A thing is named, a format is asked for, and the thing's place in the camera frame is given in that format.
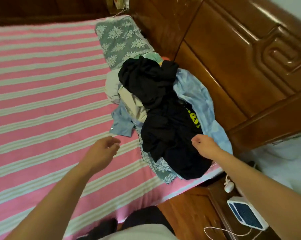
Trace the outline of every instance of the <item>wooden nightstand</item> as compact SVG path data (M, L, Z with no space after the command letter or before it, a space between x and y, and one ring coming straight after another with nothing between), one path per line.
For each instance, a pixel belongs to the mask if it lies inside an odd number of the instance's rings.
M231 193L226 193L224 191L225 178L216 181L212 185L208 186L209 198L221 219L221 222L225 226L225 229L236 234L245 234L249 232L249 227L242 225L234 216L229 206L227 205L227 200L233 196L240 196L238 191L234 189ZM238 237L230 233L224 232L225 236L231 240L251 240L259 233L259 230L253 229L248 236ZM262 232L256 240L280 240L277 234L268 228L265 232Z

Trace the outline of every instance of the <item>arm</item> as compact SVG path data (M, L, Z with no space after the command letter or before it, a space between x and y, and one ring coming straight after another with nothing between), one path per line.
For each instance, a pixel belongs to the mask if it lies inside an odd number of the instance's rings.
M6 237L6 240L60 240L88 180L116 155L120 140L98 140L83 160L59 181L49 194Z
M282 240L301 239L301 195L225 152L211 137L196 135L192 143L224 169Z

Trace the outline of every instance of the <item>person's left hand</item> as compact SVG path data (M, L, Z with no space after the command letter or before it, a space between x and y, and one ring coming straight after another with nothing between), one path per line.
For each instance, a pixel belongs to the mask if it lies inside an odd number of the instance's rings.
M120 148L120 142L119 139L111 136L99 139L88 150L79 166L88 169L89 174L93 176L110 164Z

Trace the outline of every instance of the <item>forearm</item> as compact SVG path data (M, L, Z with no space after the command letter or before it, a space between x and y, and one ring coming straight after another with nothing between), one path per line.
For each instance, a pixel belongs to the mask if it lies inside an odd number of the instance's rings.
M214 161L282 240L301 239L301 195L227 152L220 153Z
M88 169L75 166L6 240L61 240L89 178Z

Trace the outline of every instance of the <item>pink and white striped bed sheet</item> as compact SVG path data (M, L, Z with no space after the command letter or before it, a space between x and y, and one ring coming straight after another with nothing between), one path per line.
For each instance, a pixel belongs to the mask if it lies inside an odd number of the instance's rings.
M104 93L96 21L0 28L0 239L5 238L97 139L111 135L116 108ZM65 233L74 239L101 218L123 221L221 172L163 183L142 161L138 137L94 175Z

